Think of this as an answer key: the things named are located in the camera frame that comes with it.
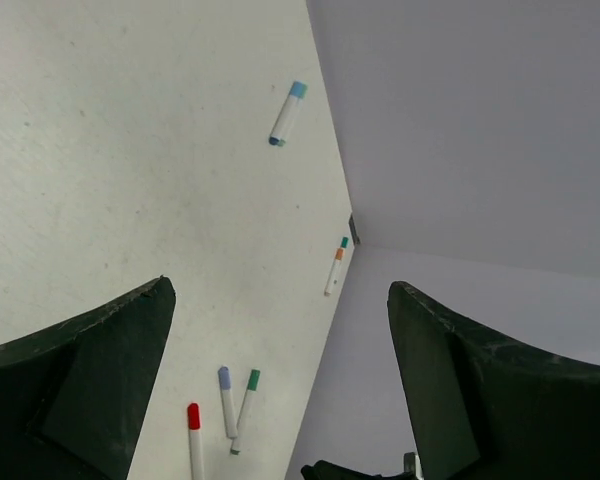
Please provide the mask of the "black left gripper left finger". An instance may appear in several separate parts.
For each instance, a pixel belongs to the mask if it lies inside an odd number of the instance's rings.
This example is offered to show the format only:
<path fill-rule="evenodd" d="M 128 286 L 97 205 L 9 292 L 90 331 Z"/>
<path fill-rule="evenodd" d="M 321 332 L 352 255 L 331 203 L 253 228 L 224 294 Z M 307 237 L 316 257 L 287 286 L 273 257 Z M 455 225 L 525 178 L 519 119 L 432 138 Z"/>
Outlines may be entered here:
<path fill-rule="evenodd" d="M 176 305 L 158 277 L 0 345 L 0 479 L 128 476 Z"/>

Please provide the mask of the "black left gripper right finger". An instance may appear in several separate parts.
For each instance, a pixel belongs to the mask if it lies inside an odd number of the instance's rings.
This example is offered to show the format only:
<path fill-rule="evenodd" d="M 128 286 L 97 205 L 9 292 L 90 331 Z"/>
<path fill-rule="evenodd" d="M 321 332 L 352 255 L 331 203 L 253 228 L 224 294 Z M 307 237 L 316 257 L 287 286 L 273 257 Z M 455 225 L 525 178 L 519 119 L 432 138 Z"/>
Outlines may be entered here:
<path fill-rule="evenodd" d="M 600 366 L 528 345 L 405 282 L 388 316 L 427 479 L 600 479 Z"/>

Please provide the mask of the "red cap marker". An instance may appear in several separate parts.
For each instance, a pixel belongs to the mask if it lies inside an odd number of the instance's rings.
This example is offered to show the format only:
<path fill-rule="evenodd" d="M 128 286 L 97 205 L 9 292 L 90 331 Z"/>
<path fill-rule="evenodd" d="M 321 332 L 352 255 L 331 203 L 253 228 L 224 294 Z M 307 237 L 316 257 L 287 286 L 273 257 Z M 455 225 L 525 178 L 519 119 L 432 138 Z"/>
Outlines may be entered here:
<path fill-rule="evenodd" d="M 189 431 L 190 467 L 193 480 L 204 480 L 204 455 L 201 430 L 200 408 L 197 403 L 190 403 L 187 407 L 187 420 Z"/>

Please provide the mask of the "lavender cap marker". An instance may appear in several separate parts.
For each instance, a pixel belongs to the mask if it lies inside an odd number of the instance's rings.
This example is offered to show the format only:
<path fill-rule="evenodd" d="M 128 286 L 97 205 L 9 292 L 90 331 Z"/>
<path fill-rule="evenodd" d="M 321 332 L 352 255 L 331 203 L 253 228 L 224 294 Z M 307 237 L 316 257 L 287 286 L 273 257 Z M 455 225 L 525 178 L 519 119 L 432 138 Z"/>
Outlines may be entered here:
<path fill-rule="evenodd" d="M 223 409 L 226 436 L 235 439 L 238 436 L 237 416 L 233 401 L 233 391 L 230 371 L 227 366 L 221 366 L 218 370 L 219 388 Z"/>

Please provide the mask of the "orange cap marker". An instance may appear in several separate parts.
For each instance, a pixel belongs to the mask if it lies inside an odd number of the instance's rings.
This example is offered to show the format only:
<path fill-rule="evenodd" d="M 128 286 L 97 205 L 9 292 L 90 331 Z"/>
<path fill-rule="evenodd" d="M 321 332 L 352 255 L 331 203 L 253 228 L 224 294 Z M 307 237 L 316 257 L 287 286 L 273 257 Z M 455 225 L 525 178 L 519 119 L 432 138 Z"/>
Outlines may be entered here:
<path fill-rule="evenodd" d="M 345 248 L 338 248 L 336 250 L 334 259 L 333 259 L 333 263 L 331 266 L 331 269 L 329 271 L 329 275 L 328 275 L 328 279 L 327 279 L 327 283 L 324 289 L 324 295 L 325 296 L 330 296 L 333 292 L 333 290 L 335 289 L 335 286 L 338 282 L 338 277 L 339 277 L 339 272 L 341 269 L 341 264 L 342 264 L 342 259 L 345 253 Z"/>

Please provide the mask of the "light green cap marker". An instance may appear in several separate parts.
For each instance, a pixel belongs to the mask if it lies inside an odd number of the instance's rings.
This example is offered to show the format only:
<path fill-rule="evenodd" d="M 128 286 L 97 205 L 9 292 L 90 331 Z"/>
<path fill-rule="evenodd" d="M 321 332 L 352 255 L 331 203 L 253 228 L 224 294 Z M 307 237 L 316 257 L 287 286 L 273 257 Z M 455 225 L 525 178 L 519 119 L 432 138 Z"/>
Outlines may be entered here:
<path fill-rule="evenodd" d="M 303 105 L 303 101 L 308 91 L 308 85 L 299 81 L 295 81 L 292 85 L 289 98 L 293 101 L 290 111 L 286 115 L 285 125 L 279 139 L 279 147 L 283 147 L 289 140 L 291 130 L 296 123 L 299 112 Z"/>

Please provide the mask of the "light blue cap marker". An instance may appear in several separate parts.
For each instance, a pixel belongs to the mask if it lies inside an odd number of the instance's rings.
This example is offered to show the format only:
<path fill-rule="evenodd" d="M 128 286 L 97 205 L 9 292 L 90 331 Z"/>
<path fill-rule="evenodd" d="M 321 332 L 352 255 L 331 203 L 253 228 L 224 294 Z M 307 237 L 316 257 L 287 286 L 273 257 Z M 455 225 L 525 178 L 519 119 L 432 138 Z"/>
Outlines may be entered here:
<path fill-rule="evenodd" d="M 289 94 L 282 105 L 280 113 L 279 113 L 279 115 L 273 125 L 273 128 L 271 130 L 271 133 L 269 135 L 268 141 L 269 141 L 269 144 L 272 146 L 279 147 L 278 146 L 279 139 L 281 137 L 281 133 L 282 133 L 284 125 L 285 125 L 285 118 L 286 118 L 286 115 L 288 114 L 288 112 L 290 111 L 291 105 L 293 104 L 293 101 L 289 98 Z"/>

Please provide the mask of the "aluminium table frame rail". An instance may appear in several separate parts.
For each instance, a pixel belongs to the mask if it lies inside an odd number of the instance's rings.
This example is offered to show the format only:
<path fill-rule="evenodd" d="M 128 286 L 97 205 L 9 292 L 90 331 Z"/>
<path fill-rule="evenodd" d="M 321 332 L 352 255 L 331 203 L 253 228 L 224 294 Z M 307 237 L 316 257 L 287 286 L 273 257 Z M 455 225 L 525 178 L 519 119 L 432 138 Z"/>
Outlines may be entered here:
<path fill-rule="evenodd" d="M 360 237 L 357 232 L 355 219 L 354 219 L 353 215 L 350 215 L 350 217 L 349 217 L 348 226 L 349 226 L 351 241 L 353 242 L 354 245 L 359 245 L 361 243 L 361 240 L 360 240 Z"/>

